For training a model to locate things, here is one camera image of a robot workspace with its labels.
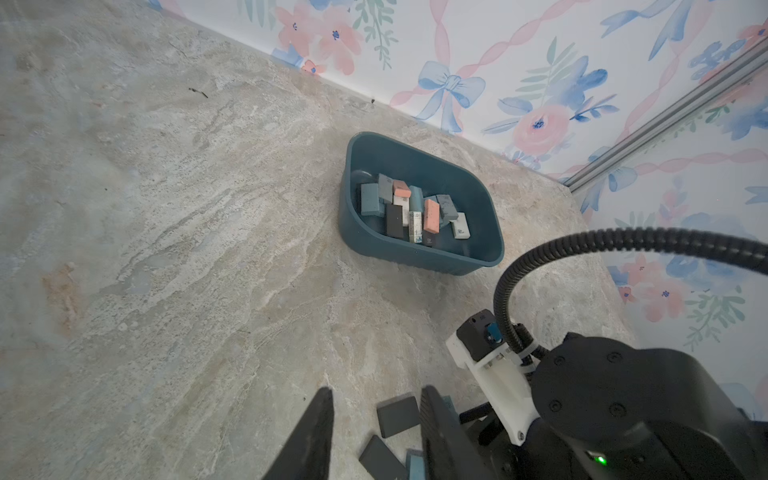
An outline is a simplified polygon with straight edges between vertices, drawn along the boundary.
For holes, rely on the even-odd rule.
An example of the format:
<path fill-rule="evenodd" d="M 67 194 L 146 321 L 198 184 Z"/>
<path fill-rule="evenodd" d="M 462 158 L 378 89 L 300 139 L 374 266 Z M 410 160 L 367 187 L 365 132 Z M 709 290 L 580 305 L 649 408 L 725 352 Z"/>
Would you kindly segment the teal eraser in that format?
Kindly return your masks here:
<path fill-rule="evenodd" d="M 411 192 L 409 197 L 409 210 L 412 212 L 423 212 L 424 198 L 422 189 L 416 185 L 410 185 L 409 190 Z"/>
<path fill-rule="evenodd" d="M 360 186 L 360 215 L 380 218 L 385 216 L 385 206 L 379 196 L 377 183 L 365 183 Z"/>

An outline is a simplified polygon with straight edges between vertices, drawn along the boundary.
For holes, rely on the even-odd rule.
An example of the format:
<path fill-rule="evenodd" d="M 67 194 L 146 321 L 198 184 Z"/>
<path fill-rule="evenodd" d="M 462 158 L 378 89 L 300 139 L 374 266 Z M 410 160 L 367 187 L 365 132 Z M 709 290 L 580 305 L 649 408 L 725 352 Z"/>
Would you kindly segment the black eraser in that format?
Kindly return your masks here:
<path fill-rule="evenodd" d="M 422 233 L 422 244 L 425 247 L 434 248 L 436 246 L 436 235 L 433 233 L 424 231 Z"/>
<path fill-rule="evenodd" d="M 385 400 L 376 407 L 381 437 L 386 439 L 420 424 L 420 413 L 414 395 L 401 395 Z"/>
<path fill-rule="evenodd" d="M 359 456 L 359 462 L 374 480 L 408 480 L 406 467 L 384 441 L 373 435 Z"/>
<path fill-rule="evenodd" d="M 401 208 L 394 204 L 387 204 L 385 211 L 386 235 L 391 238 L 404 238 L 405 227 L 402 226 Z"/>

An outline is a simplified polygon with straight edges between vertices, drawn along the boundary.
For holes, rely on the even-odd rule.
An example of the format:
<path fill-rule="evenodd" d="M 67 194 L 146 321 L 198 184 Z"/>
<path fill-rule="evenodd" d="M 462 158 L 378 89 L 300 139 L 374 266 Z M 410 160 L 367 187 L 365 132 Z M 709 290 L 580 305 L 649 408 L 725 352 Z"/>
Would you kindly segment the grey eraser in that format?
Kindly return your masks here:
<path fill-rule="evenodd" d="M 458 211 L 450 195 L 437 194 L 435 199 L 440 207 L 442 226 L 458 219 Z"/>
<path fill-rule="evenodd" d="M 385 174 L 378 175 L 378 196 L 384 204 L 393 201 L 393 179 Z"/>

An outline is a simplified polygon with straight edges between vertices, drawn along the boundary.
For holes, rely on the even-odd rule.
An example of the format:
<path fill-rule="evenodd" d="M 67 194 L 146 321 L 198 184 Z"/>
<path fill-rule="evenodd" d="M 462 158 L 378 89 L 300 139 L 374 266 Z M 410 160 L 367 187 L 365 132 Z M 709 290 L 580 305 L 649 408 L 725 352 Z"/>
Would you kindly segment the blue eraser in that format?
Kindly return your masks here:
<path fill-rule="evenodd" d="M 423 453 L 417 450 L 408 450 L 406 455 L 406 467 L 409 480 L 425 480 L 426 468 Z"/>

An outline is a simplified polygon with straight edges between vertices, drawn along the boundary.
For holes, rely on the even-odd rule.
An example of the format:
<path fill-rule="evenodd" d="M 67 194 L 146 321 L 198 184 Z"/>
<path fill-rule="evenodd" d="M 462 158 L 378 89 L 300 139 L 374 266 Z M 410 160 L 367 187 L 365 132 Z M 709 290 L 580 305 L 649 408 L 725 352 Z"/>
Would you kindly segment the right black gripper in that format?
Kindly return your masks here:
<path fill-rule="evenodd" d="M 533 374 L 514 479 L 764 479 L 767 425 L 692 356 L 566 335 Z"/>

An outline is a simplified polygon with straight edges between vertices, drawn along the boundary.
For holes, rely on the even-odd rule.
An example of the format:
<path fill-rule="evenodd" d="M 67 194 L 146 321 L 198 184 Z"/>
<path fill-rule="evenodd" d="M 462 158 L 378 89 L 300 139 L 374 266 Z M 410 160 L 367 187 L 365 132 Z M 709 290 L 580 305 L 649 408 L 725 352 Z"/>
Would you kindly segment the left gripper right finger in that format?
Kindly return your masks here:
<path fill-rule="evenodd" d="M 427 479 L 495 478 L 434 386 L 422 388 L 419 408 Z"/>

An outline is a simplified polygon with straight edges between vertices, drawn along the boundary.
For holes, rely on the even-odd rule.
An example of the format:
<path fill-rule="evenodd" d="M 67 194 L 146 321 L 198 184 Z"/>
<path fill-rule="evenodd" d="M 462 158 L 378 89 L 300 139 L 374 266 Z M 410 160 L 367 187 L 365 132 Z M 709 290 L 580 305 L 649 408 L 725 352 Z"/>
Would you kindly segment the white printed eraser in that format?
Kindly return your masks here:
<path fill-rule="evenodd" d="M 409 212 L 408 234 L 411 243 L 421 244 L 423 242 L 423 219 L 421 212 Z"/>

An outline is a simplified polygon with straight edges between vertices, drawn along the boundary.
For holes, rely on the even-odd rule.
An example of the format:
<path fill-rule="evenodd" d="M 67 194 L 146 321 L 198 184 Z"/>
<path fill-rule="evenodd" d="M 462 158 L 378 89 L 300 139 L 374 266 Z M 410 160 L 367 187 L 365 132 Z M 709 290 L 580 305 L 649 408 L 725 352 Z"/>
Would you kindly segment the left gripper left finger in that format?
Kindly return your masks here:
<path fill-rule="evenodd" d="M 327 480 L 334 427 L 333 392 L 320 388 L 263 480 Z"/>

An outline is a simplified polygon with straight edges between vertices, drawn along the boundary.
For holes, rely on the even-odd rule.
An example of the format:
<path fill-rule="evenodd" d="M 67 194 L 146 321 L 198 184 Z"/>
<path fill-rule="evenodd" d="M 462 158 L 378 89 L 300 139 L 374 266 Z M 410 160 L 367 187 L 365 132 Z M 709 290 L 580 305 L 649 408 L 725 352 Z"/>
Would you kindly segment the pink eraser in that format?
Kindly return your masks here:
<path fill-rule="evenodd" d="M 412 192 L 409 186 L 402 180 L 394 180 L 392 182 L 393 196 L 399 198 L 410 198 Z"/>
<path fill-rule="evenodd" d="M 424 200 L 423 230 L 430 234 L 438 234 L 440 231 L 440 205 L 430 198 Z"/>

